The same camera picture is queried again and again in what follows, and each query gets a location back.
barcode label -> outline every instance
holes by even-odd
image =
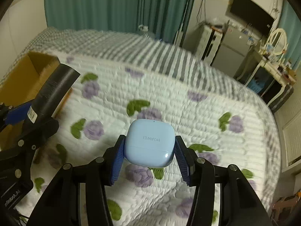
[[[28,112],[27,112],[27,116],[29,118],[29,120],[31,120],[32,123],[35,123],[38,115],[37,113],[33,110],[32,107],[29,108]]]

black monitor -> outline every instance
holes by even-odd
[[[233,0],[230,12],[267,36],[274,19],[252,0]]]

green leaf pattern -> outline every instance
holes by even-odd
[[[62,164],[65,164],[67,161],[67,150],[61,144],[57,144],[55,147],[59,153],[58,157],[61,159]]]
[[[227,130],[227,124],[229,124],[229,120],[231,118],[231,113],[226,112],[222,115],[221,118],[219,118],[219,128],[224,132]]]
[[[254,174],[248,169],[243,169],[241,170],[241,172],[246,177],[246,179],[254,177]]]
[[[204,144],[192,144],[189,146],[190,149],[193,149],[194,151],[198,153],[202,153],[203,151],[213,151],[214,149],[210,148],[207,145]]]
[[[142,107],[149,107],[150,105],[150,102],[147,100],[133,99],[127,104],[126,113],[128,116],[133,116],[135,111],[141,112]]]
[[[152,168],[149,167],[150,170],[153,170],[154,176],[156,179],[162,179],[164,175],[164,168]]]
[[[44,182],[45,182],[45,180],[42,177],[35,178],[34,183],[35,183],[35,186],[36,186],[36,189],[37,189],[38,193],[40,193],[42,185],[43,185]]]
[[[85,81],[95,81],[97,79],[98,79],[98,76],[96,74],[89,72],[82,77],[82,80],[80,81],[80,83],[84,83]]]
[[[81,131],[84,129],[85,122],[86,122],[86,119],[82,118],[78,122],[74,123],[71,126],[71,128],[70,128],[71,134],[76,139],[81,138]]]
[[[118,221],[121,218],[122,215],[122,209],[121,207],[113,200],[108,199],[108,208],[111,213],[111,217],[113,220]]]
[[[212,216],[212,223],[214,223],[218,217],[219,213],[217,212],[217,210],[213,211],[213,216]]]

light blue earbuds case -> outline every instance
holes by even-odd
[[[125,139],[124,156],[143,167],[167,167],[173,160],[175,130],[162,121],[138,119],[132,122]]]

quilted bedspread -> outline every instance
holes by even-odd
[[[85,42],[67,46],[75,40]],[[58,116],[58,133],[40,163],[32,165],[35,188],[18,204],[20,213],[30,215],[61,165],[87,164],[103,155],[139,118],[170,123],[188,147],[213,164],[236,164],[268,210],[280,147],[273,116],[255,93],[185,50],[132,34],[48,29],[23,53],[32,49],[57,55],[81,76]],[[137,100],[142,108],[132,111]],[[125,160],[106,193],[115,225],[185,225],[194,188],[182,181],[175,158],[164,169]],[[213,225],[218,215],[216,185]]]

